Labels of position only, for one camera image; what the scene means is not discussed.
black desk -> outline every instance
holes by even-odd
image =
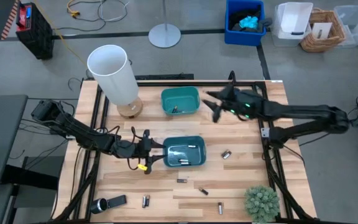
[[[56,190],[56,177],[7,165],[27,96],[0,96],[0,184],[24,184]]]

potted succulent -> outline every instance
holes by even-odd
[[[280,212],[277,192],[270,187],[256,186],[247,189],[245,206],[254,222],[267,223]]]

wooden tabletop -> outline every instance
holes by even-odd
[[[282,82],[266,81],[269,100],[287,104]],[[96,96],[97,83],[83,82],[75,118],[90,125]],[[262,145],[257,120],[242,122],[231,113],[222,113],[219,123],[212,122],[212,111],[201,104],[197,113],[184,116],[166,116],[161,108],[160,94],[169,88],[163,86],[140,87],[139,97],[144,108],[134,119],[121,117],[116,106],[110,103],[106,126],[108,129],[120,125],[119,135],[123,139],[132,139],[131,127],[137,134],[150,130],[150,137],[163,143],[168,137],[201,136],[206,144],[206,162],[199,167],[169,168],[163,160],[152,166],[150,175],[141,170],[130,170],[125,159],[102,154],[95,199],[113,198],[125,194],[127,204],[104,213],[91,216],[92,222],[250,222],[250,216],[244,210],[244,192],[251,186],[266,185],[267,171],[262,160]],[[197,87],[201,99],[215,99],[205,91],[220,90],[222,87]],[[104,96],[101,98],[97,127],[100,124]],[[280,119],[276,126],[292,126],[291,119]],[[286,145],[300,153],[296,140],[289,140]],[[221,153],[226,149],[232,155],[224,160]],[[59,215],[70,201],[73,181],[73,168],[78,146],[70,142],[67,147],[65,162],[60,176],[57,209]],[[84,150],[80,152],[76,167],[74,192],[80,179]],[[161,154],[161,149],[153,149],[153,154]],[[288,152],[280,150],[288,189],[297,202],[311,216],[316,216],[308,179],[302,161]],[[137,160],[131,160],[132,167]],[[188,179],[188,183],[179,184],[177,179]],[[198,187],[209,192],[202,194]],[[150,195],[150,206],[142,208],[142,197]],[[85,203],[88,191],[83,197],[81,217],[85,216]],[[223,203],[223,215],[218,212],[218,202]],[[285,217],[285,208],[281,204],[281,213]]]

white lamp shade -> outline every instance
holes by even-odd
[[[115,105],[132,103],[139,87],[124,49],[116,45],[104,45],[88,57],[88,69],[104,94]]]

teal plastic container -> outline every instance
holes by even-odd
[[[198,90],[193,86],[169,88],[161,93],[162,109],[167,115],[193,114],[200,107]],[[172,113],[177,106],[177,113]]]
[[[180,159],[186,159],[191,165],[188,166],[200,166],[205,163],[206,152],[204,139],[200,136],[186,136],[167,138],[164,140],[163,150],[164,163],[168,167],[181,167]]]

